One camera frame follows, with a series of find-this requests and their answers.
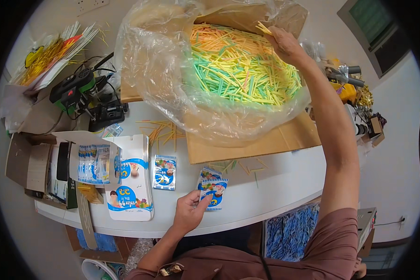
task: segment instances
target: electrical outlet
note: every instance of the electrical outlet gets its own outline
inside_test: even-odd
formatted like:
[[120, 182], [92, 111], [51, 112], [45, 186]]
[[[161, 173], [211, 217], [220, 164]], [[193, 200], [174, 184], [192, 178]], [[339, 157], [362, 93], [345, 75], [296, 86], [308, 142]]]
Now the electrical outlet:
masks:
[[90, 12], [93, 9], [105, 6], [109, 0], [74, 0], [78, 8], [77, 16]]
[[400, 225], [403, 226], [408, 221], [408, 215], [401, 216]]

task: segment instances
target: candy packet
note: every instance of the candy packet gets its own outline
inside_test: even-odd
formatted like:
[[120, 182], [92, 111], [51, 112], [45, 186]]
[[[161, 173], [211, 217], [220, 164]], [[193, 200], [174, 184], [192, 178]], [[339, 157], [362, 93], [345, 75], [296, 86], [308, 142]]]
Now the candy packet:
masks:
[[228, 181], [228, 179], [202, 180], [201, 198], [199, 200], [202, 200], [209, 194], [213, 194], [213, 198], [207, 206], [207, 211], [222, 209], [223, 193], [227, 188]]
[[175, 190], [176, 160], [173, 155], [155, 155], [154, 189]]
[[110, 145], [79, 146], [78, 181], [109, 184]]
[[197, 179], [197, 189], [202, 189], [202, 180], [221, 179], [222, 173], [208, 166], [204, 166]]

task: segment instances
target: table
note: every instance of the table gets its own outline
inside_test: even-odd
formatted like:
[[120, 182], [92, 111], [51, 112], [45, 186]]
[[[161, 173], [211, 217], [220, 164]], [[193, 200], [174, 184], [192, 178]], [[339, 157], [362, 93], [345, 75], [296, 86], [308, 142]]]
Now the table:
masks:
[[[165, 120], [156, 109], [144, 102], [129, 103], [129, 113], [120, 123], [123, 133], [120, 136], [140, 134], [137, 120]], [[150, 151], [157, 153], [157, 147]], [[127, 222], [112, 220], [104, 204], [90, 203], [90, 214], [95, 232], [132, 238], [161, 238], [172, 225], [176, 200], [196, 189], [196, 182], [202, 164], [190, 165], [185, 138], [177, 140], [174, 152], [172, 141], [162, 146], [160, 154], [177, 157], [176, 190], [153, 189], [154, 218], [149, 222]], [[321, 195], [325, 178], [325, 157], [322, 147], [314, 147], [293, 152], [261, 156], [269, 167], [247, 176], [237, 165], [224, 177], [229, 179], [224, 192], [224, 207], [220, 211], [206, 212], [201, 224], [187, 236], [220, 232], [263, 221], [296, 208]], [[241, 160], [250, 169], [262, 165], [255, 158]], [[61, 210], [35, 201], [36, 211], [60, 223], [81, 228], [78, 209]]]

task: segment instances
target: window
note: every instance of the window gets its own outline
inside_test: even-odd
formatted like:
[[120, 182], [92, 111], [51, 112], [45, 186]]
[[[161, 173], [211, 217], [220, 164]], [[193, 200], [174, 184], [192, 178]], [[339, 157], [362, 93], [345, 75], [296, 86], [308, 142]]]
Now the window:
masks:
[[361, 44], [381, 78], [410, 50], [409, 40], [377, 0], [347, 0], [338, 16]]

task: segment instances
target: brown shirt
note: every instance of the brown shirt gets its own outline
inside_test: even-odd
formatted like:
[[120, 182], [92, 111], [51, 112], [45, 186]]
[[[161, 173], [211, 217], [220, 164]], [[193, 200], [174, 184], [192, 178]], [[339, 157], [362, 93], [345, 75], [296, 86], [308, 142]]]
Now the brown shirt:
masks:
[[[350, 279], [357, 256], [357, 211], [339, 209], [326, 215], [317, 224], [313, 236], [299, 262], [265, 259], [272, 279]], [[200, 279], [267, 279], [259, 257], [224, 246], [190, 250], [178, 260], [183, 272], [168, 280]], [[125, 280], [165, 279], [157, 272], [133, 269]]]

